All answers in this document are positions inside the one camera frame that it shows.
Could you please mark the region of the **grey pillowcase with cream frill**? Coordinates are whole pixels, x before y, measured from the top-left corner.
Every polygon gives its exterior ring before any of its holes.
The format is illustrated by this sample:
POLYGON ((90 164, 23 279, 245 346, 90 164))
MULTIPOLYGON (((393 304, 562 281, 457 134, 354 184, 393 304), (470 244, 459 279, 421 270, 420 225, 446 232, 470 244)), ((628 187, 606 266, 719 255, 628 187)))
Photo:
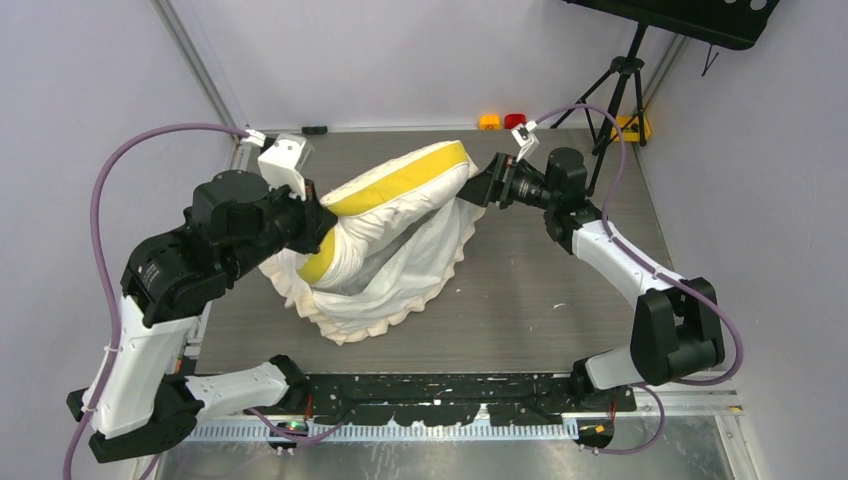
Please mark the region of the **grey pillowcase with cream frill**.
POLYGON ((413 312, 421 312, 454 277, 482 208, 451 199, 403 230, 369 256, 346 282, 319 288, 297 269, 308 255, 284 250, 263 262, 261 273, 297 315, 342 345, 383 335, 413 312))

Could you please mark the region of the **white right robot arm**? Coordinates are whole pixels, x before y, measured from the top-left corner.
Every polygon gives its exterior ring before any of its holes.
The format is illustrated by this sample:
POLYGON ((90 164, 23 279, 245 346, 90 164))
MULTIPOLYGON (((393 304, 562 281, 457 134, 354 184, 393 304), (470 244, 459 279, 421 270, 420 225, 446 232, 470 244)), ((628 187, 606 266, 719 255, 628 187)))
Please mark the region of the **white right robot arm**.
POLYGON ((588 197, 580 152, 556 148, 544 170, 533 167, 526 158, 539 144, 536 128, 534 122, 514 127, 518 153, 497 154, 459 196, 480 207, 518 202, 541 209, 549 238, 594 268, 633 307, 628 345, 574 363, 574 403, 596 410, 611 389, 677 382, 721 364, 725 345, 712 285, 664 268, 620 233, 588 197))

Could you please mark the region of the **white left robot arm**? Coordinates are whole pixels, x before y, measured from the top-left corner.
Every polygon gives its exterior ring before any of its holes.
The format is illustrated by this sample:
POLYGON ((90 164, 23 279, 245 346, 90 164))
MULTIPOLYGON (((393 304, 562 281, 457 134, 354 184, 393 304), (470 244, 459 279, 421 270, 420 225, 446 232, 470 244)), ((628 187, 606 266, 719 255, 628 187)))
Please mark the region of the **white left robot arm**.
POLYGON ((67 404, 101 463, 163 453, 199 424, 252 407, 298 412, 309 383, 287 356, 216 376, 184 376, 174 362, 207 306, 277 253, 317 254, 337 218, 302 166, 309 142, 237 131, 260 151, 259 171, 227 170, 197 186, 183 223, 130 254, 109 298, 112 334, 101 367, 67 404))

